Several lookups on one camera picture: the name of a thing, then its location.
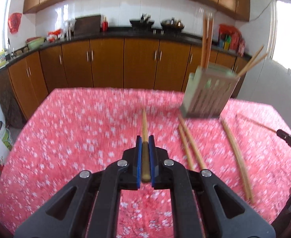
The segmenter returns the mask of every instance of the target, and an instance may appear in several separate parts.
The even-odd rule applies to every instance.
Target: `triangular cutout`
[[[218,185],[214,186],[216,194],[221,202],[223,210],[227,218],[231,219],[245,212],[244,208],[240,206],[229,194],[227,194]]]
[[[66,216],[66,212],[70,206],[71,201],[76,193],[77,188],[72,187],[66,192],[59,200],[57,200],[46,213],[58,220],[63,220]]]

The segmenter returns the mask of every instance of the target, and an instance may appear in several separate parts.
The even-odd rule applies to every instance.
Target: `red bag hanging on wall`
[[[9,26],[11,34],[15,34],[18,32],[19,26],[21,23],[21,17],[22,17],[22,13],[18,13],[18,12],[12,13],[9,16],[8,26]]]

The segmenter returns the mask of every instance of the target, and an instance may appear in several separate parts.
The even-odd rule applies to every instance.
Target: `table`
[[[177,129],[182,99],[182,93],[153,90],[54,90],[22,130],[2,171],[0,221],[14,233],[78,172],[101,171],[120,159],[141,135],[144,107],[156,146],[187,167]],[[291,130],[269,105],[229,100],[221,114],[246,161],[255,198],[252,207],[271,223],[289,196],[291,148],[237,112],[273,129]],[[240,172],[220,121],[191,119],[186,124],[207,167],[244,199]],[[136,236],[173,236],[167,190],[141,184],[139,191],[122,191],[117,237]]]

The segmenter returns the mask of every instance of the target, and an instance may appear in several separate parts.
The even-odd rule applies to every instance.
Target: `slotted plastic container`
[[[209,63],[190,73],[181,113],[185,118],[218,118],[240,78],[231,69]]]

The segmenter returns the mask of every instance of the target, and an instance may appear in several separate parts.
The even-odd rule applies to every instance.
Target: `silver screw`
[[[210,170],[204,169],[204,170],[202,171],[202,175],[203,175],[204,177],[210,177],[210,176],[212,176],[212,172],[211,172]]]
[[[126,160],[123,160],[123,159],[121,159],[117,162],[118,166],[126,166],[127,164],[128,164],[128,162]]]
[[[174,161],[172,159],[166,159],[166,160],[164,160],[164,164],[166,166],[172,166],[172,165],[174,165]]]
[[[90,173],[87,170],[81,171],[80,174],[79,174],[79,176],[81,178],[87,178],[87,177],[89,177],[89,175],[90,175]]]

